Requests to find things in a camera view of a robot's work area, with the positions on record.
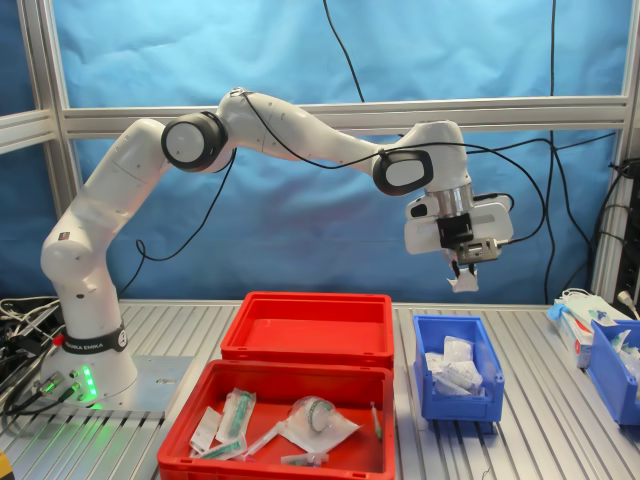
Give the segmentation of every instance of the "red plastic bin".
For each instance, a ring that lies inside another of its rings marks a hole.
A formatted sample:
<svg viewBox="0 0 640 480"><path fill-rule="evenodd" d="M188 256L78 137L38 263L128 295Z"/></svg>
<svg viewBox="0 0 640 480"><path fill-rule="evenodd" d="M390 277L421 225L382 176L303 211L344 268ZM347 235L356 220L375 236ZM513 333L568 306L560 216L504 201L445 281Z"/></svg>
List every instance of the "red plastic bin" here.
<svg viewBox="0 0 640 480"><path fill-rule="evenodd" d="M222 358L393 371L386 295L252 292L220 346Z"/></svg>
<svg viewBox="0 0 640 480"><path fill-rule="evenodd" d="M207 406L221 412L227 393L240 388L257 394L247 443L284 420L302 397L317 395L358 425L353 435L329 451L320 468L281 465L280 457L304 453L277 436L256 454L256 462L189 457L189 440ZM375 434L370 402L378 408L382 441ZM286 365L218 360L205 368L158 451L162 480L391 480L395 476L393 379L381 368Z"/></svg>

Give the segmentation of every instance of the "white plastic package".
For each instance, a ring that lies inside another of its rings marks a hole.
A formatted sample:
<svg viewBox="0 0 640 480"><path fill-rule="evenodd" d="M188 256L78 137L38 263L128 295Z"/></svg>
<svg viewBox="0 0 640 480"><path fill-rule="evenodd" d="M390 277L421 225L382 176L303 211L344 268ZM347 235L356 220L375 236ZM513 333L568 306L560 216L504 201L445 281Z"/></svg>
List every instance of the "white plastic package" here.
<svg viewBox="0 0 640 480"><path fill-rule="evenodd" d="M245 452L247 449L247 441L243 434L236 437L234 440L207 450L200 458L206 458L209 460L229 460L230 458L237 457Z"/></svg>
<svg viewBox="0 0 640 480"><path fill-rule="evenodd" d="M636 381L638 382L638 385L640 385L640 360L636 360L633 356L624 351L621 351L619 355L624 366L627 367L627 370L629 370L631 375L636 377ZM636 400L640 400L640 388L636 392Z"/></svg>
<svg viewBox="0 0 640 480"><path fill-rule="evenodd" d="M624 332L620 332L611 340L611 346L616 353L620 353L620 350L622 350L622 345L624 344L624 341L627 339L627 336L630 333L631 330L625 330Z"/></svg>
<svg viewBox="0 0 640 480"><path fill-rule="evenodd" d="M460 395L460 396L471 395L471 392L456 385L451 380L448 380L447 378L444 377L444 375L435 376L435 389L436 389L436 392L442 395Z"/></svg>
<svg viewBox="0 0 640 480"><path fill-rule="evenodd" d="M193 448L198 454L206 452L211 447L211 442L213 442L213 439L218 432L221 419L222 415L216 412L213 408L207 407L200 423L198 424L198 428L196 428L196 431L193 433L191 441L189 442L191 448Z"/></svg>
<svg viewBox="0 0 640 480"><path fill-rule="evenodd" d="M442 366L442 372L447 380L465 390L477 391L482 385L482 375L471 361L445 362Z"/></svg>
<svg viewBox="0 0 640 480"><path fill-rule="evenodd" d="M427 360L427 368L431 370L433 375L442 373L442 364L444 363L444 355L441 353L427 352L424 354Z"/></svg>
<svg viewBox="0 0 640 480"><path fill-rule="evenodd" d="M622 346L622 351L627 352L636 360L640 360L640 349L638 347L630 347L628 344Z"/></svg>
<svg viewBox="0 0 640 480"><path fill-rule="evenodd" d="M227 395L224 403L222 422L216 434L220 443L229 443L240 435L247 434L249 420L256 405L256 394L244 392L237 388Z"/></svg>
<svg viewBox="0 0 640 480"><path fill-rule="evenodd" d="M298 400L285 423L282 436L309 453L328 452L360 428L319 397Z"/></svg>
<svg viewBox="0 0 640 480"><path fill-rule="evenodd" d="M473 361L473 343L456 337L444 337L445 362Z"/></svg>
<svg viewBox="0 0 640 480"><path fill-rule="evenodd" d="M329 455L326 453L303 453L302 455L287 455L286 457L280 457L280 463L283 465L297 465L299 467L319 467L324 462L328 461Z"/></svg>

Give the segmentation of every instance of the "blue bin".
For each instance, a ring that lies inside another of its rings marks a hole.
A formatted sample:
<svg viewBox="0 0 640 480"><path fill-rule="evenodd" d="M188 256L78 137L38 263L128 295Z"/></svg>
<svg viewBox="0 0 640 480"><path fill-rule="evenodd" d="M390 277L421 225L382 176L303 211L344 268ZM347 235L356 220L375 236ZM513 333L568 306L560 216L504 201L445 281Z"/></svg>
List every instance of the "blue bin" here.
<svg viewBox="0 0 640 480"><path fill-rule="evenodd" d="M636 400L638 382L629 373L611 346L620 332L631 330L625 343L640 347L640 322L617 320L615 327L593 326L593 346L588 372L609 413L619 425L640 425L640 401Z"/></svg>
<svg viewBox="0 0 640 480"><path fill-rule="evenodd" d="M504 375L479 317L414 315L416 361L413 364L426 420L471 420L499 422L502 416ZM473 361L482 375L485 397L442 395L433 388L425 352L444 352L444 337L452 336L473 342Z"/></svg>

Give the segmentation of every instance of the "aluminum worktable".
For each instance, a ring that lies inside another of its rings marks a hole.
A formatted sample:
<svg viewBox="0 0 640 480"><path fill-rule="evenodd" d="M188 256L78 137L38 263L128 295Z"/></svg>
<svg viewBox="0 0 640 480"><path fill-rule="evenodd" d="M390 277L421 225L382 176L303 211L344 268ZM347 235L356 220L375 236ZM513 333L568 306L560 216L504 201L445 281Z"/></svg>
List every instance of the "aluminum worktable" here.
<svg viewBox="0 0 640 480"><path fill-rule="evenodd" d="M156 452L240 305L227 301L123 301L138 355L193 356L166 419L65 408L19 417L0 450L17 479L155 479ZM396 478L640 479L640 427L611 419L588 375L571 366L545 309L529 306L394 304ZM482 317L505 375L502 421L421 419L414 402L414 313Z"/></svg>

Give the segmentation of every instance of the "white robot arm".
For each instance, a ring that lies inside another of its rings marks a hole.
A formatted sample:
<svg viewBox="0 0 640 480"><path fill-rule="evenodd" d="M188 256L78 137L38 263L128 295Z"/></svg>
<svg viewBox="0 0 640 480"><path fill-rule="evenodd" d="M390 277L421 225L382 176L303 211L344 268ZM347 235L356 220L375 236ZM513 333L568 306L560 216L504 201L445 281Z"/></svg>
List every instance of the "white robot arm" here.
<svg viewBox="0 0 640 480"><path fill-rule="evenodd" d="M462 142L458 126L443 121L418 124L391 145L373 144L283 100L243 89L225 95L215 114L185 115L166 127L155 120L136 121L109 149L43 245L42 268L60 297L66 331L62 348L45 359L42 378L58 378L60 389L76 385L77 395L67 402L84 406L135 381L107 248L172 165L220 171L238 147L287 160L327 159L336 166L366 158L349 167L370 175L383 193L423 188L425 194L406 210L407 250L451 251L456 277L465 279L458 290L477 289L473 266L461 272L459 265L497 258L513 228L504 197L474 202L465 149L450 145Z"/></svg>

